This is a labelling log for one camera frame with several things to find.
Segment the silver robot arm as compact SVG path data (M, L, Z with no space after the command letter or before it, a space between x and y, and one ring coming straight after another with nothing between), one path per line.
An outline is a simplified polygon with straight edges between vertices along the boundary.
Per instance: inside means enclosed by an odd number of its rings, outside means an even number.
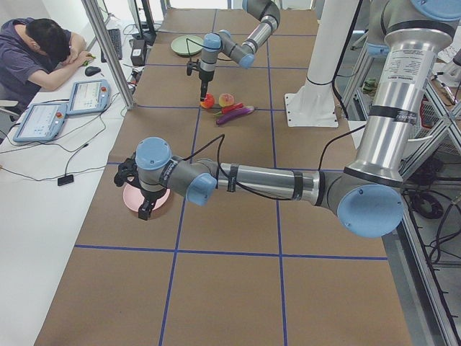
M331 123L333 97L321 86L339 59L344 37L321 25L305 84L287 95L290 127L277 136L281 167L227 164L220 159L174 155L162 138L142 140L133 155L136 179L147 203L167 190L204 205L212 191L245 190L275 200L301 200L330 210L341 225L363 237L380 237L403 220L398 171L437 54L453 40L460 21L458 1L374 1L367 47L387 57L355 159L333 171L314 167L326 144L313 132ZM292 129L307 133L295 136Z
M279 27L279 7L273 1L243 1L242 9L259 21L249 36L242 43L237 43L227 30L208 33L203 39L200 58L187 65L188 74L192 71L197 71L199 74L201 102L206 98L208 84L214 78L216 63L221 53L241 68L251 68L257 50Z

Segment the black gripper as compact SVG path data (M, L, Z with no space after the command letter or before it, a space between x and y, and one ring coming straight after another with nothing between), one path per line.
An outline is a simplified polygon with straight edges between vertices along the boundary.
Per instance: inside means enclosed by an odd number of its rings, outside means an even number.
M204 102L207 98L207 89L208 83L213 80L213 72L212 71L200 71L200 101Z
M148 220L152 210L160 208L166 202L166 189L162 188L154 192L140 189L140 193L143 196L143 202L138 208L138 217L141 220Z

